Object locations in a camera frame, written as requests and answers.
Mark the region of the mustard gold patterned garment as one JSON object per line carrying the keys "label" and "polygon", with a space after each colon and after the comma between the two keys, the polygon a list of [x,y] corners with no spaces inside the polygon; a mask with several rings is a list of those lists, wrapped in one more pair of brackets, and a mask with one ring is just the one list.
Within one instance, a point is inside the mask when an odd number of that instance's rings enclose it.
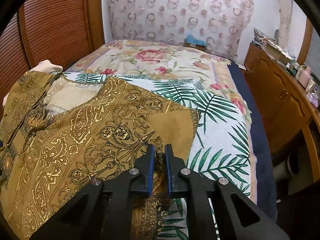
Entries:
{"label": "mustard gold patterned garment", "polygon": [[153,144],[152,194],[133,202],[131,237],[156,239],[171,206],[164,147],[187,160],[199,118],[117,77],[86,85],[25,73],[1,119],[1,213],[19,239],[29,239],[91,179],[116,178]]}

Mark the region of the navy blue bed sheet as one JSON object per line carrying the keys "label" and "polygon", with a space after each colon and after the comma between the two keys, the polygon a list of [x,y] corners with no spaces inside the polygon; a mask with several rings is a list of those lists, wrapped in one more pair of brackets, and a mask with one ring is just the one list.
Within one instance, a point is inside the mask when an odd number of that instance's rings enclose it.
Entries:
{"label": "navy blue bed sheet", "polygon": [[257,159],[254,168],[255,178],[257,179],[257,206],[275,222],[277,218],[276,183],[273,177],[271,154],[263,126],[263,120],[239,66],[234,61],[231,61],[228,65],[228,69],[237,90],[240,92],[240,95],[248,105],[248,109],[251,111],[252,123],[250,135],[252,139],[253,154]]}

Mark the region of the palm leaf print towel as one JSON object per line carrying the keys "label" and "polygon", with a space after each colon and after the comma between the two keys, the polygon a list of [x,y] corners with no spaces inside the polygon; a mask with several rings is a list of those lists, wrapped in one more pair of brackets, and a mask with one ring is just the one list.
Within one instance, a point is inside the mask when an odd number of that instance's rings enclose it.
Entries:
{"label": "palm leaf print towel", "polygon": [[113,179],[131,168],[148,144],[157,155],[171,144],[191,170],[251,192],[247,121],[234,103],[194,80],[68,73],[54,81],[46,103],[50,115],[67,114],[43,150],[43,175],[60,204],[94,176]]}

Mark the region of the wooden sideboard cabinet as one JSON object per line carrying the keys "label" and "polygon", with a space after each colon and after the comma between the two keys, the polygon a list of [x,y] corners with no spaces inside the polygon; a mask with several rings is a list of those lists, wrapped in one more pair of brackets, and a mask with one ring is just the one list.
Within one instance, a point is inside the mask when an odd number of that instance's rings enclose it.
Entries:
{"label": "wooden sideboard cabinet", "polygon": [[245,79],[263,119],[270,152],[280,150],[302,133],[313,181],[319,180],[319,111],[300,83],[253,43],[244,61]]}

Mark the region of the purple plastic bag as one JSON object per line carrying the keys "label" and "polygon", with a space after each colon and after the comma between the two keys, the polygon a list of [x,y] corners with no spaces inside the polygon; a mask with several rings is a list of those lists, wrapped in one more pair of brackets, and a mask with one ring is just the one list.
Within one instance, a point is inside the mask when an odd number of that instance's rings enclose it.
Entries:
{"label": "purple plastic bag", "polygon": [[315,107],[317,108],[319,106],[319,97],[316,93],[308,93],[307,94],[307,98],[309,100],[309,102]]}

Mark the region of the floral bed blanket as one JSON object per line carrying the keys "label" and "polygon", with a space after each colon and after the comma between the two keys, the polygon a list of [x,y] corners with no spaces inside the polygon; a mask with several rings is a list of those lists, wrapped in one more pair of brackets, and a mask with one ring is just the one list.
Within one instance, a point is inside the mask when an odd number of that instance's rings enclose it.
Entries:
{"label": "floral bed blanket", "polygon": [[116,40],[74,63],[68,72],[140,75],[159,80],[195,80],[209,92],[223,95],[240,109],[247,122],[251,111],[229,70],[232,61],[195,48],[156,42]]}

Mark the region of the pink thermos jug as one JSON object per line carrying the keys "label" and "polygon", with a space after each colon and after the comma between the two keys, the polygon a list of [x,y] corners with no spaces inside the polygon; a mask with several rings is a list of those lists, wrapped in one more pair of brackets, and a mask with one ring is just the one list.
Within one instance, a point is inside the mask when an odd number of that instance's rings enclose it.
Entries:
{"label": "pink thermos jug", "polygon": [[308,86],[308,83],[310,81],[311,78],[311,68],[309,66],[306,66],[306,68],[301,72],[300,76],[299,76],[299,83],[306,88]]}

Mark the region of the cardboard box on sideboard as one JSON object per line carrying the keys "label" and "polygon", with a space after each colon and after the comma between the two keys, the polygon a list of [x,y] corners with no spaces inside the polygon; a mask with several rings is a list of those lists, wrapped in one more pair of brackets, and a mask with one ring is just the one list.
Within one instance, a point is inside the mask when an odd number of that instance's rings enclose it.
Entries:
{"label": "cardboard box on sideboard", "polygon": [[287,65],[293,60],[288,52],[284,51],[282,48],[280,48],[270,40],[264,40],[262,42],[262,49],[270,58],[281,62],[284,65]]}

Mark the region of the cardboard box with blue cloth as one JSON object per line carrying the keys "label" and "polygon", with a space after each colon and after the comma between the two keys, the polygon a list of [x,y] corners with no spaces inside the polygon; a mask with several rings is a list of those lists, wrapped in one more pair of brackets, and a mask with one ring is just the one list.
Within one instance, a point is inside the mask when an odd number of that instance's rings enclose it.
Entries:
{"label": "cardboard box with blue cloth", "polygon": [[191,34],[188,34],[185,37],[183,46],[188,47],[188,48],[195,48],[195,49],[203,51],[203,52],[206,52],[206,50],[207,50],[206,42],[203,40],[196,39]]}

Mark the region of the brown louvered wardrobe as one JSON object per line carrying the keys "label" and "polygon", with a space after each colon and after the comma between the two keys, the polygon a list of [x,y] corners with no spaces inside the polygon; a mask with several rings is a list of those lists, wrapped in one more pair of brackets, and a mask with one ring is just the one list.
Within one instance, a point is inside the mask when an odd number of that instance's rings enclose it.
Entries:
{"label": "brown louvered wardrobe", "polygon": [[26,0],[1,34],[1,97],[41,61],[67,69],[104,42],[101,0]]}

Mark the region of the circle patterned curtain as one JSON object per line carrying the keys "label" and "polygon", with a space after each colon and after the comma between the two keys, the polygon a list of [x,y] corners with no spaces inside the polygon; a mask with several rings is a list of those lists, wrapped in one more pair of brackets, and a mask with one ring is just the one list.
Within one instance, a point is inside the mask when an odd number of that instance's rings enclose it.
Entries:
{"label": "circle patterned curtain", "polygon": [[253,0],[107,0],[116,40],[181,46],[188,35],[217,55],[236,60]]}

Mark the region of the tied beige curtain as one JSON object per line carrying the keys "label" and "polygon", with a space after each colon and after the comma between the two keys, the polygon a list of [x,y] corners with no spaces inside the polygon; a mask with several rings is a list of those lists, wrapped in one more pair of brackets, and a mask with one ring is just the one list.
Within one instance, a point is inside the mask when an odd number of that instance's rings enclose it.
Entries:
{"label": "tied beige curtain", "polygon": [[285,49],[289,43],[290,25],[292,20],[293,0],[279,0],[279,46]]}

